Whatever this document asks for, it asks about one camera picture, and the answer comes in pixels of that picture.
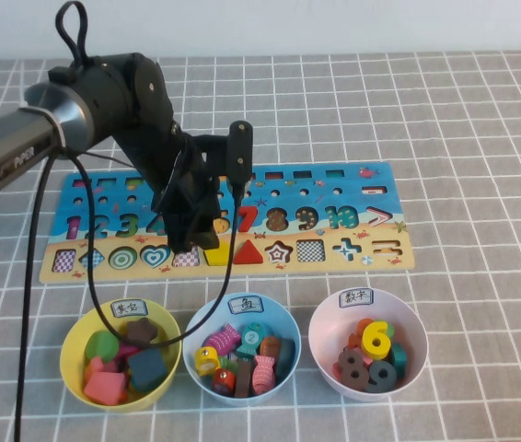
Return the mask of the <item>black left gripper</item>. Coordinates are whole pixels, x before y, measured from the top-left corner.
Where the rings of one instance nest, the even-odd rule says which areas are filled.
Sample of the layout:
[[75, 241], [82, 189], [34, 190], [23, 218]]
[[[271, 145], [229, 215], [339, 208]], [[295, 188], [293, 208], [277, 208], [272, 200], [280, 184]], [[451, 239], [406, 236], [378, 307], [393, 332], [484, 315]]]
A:
[[220, 216], [217, 199], [221, 169], [219, 135], [191, 135], [174, 122], [157, 127], [155, 177], [160, 180], [152, 208], [163, 217], [168, 246], [176, 254], [192, 248], [191, 236], [204, 250], [219, 247], [214, 221]]

